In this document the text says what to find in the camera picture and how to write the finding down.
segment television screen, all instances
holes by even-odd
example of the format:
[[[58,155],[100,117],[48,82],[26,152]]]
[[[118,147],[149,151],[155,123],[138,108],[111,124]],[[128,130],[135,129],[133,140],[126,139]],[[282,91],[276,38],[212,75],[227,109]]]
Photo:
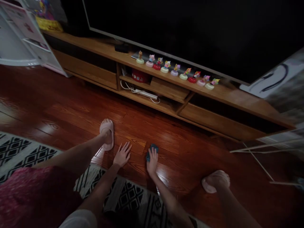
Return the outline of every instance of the television screen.
[[[302,1],[83,2],[91,30],[245,85],[304,46]]]

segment foot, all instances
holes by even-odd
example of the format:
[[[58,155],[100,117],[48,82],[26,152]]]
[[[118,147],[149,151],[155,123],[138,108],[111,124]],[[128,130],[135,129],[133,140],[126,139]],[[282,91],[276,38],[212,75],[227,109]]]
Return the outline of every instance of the foot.
[[[225,175],[227,175],[228,180],[230,181],[230,177],[228,174],[225,173]],[[228,182],[227,180],[223,177],[223,176],[210,176],[206,179],[207,183],[212,186],[212,187],[228,187]]]
[[[104,120],[101,122],[101,124],[105,124],[105,123],[113,123],[113,122],[112,122],[112,120],[110,120],[110,119],[104,119]],[[100,134],[101,134],[101,135],[104,135],[104,136],[106,137],[106,138],[105,138],[105,141],[104,141],[105,144],[109,144],[109,145],[112,144],[113,139],[112,139],[112,134],[111,134],[111,131],[110,131],[109,128],[103,128],[103,130],[101,131]]]

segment wooden floor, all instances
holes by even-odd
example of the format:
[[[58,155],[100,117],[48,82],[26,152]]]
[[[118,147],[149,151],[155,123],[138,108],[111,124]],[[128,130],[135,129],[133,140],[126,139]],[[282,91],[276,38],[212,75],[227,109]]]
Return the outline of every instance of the wooden floor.
[[[181,120],[163,114],[77,78],[65,78],[42,67],[0,66],[0,130],[27,137],[61,150],[98,134],[100,122],[110,118],[115,147],[131,141],[123,177],[155,191],[145,169],[151,143],[159,146],[158,174],[186,211],[211,227],[224,227],[216,194],[201,187],[202,177],[222,169],[231,178],[231,190],[263,227],[292,227],[303,212],[303,195],[294,187],[269,184],[251,154],[230,154],[242,147]],[[93,158],[109,168],[114,151]],[[268,168],[280,170],[289,155],[263,155]]]

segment power strip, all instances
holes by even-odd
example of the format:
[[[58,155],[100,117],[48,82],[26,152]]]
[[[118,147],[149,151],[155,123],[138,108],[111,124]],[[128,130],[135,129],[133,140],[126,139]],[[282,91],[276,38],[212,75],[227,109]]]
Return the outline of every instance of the power strip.
[[[148,93],[148,92],[146,92],[146,91],[142,91],[142,90],[139,90],[139,89],[135,89],[135,93],[138,93],[138,94],[143,95],[143,96],[145,96],[145,97],[148,97],[148,98],[157,100],[157,96],[156,96],[156,95],[150,94],[150,93]]]

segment red box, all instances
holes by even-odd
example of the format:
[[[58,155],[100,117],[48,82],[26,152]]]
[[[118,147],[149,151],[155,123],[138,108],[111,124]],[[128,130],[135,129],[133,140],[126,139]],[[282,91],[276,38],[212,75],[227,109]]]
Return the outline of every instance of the red box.
[[[151,75],[136,69],[132,69],[132,78],[137,82],[147,83],[149,82]]]

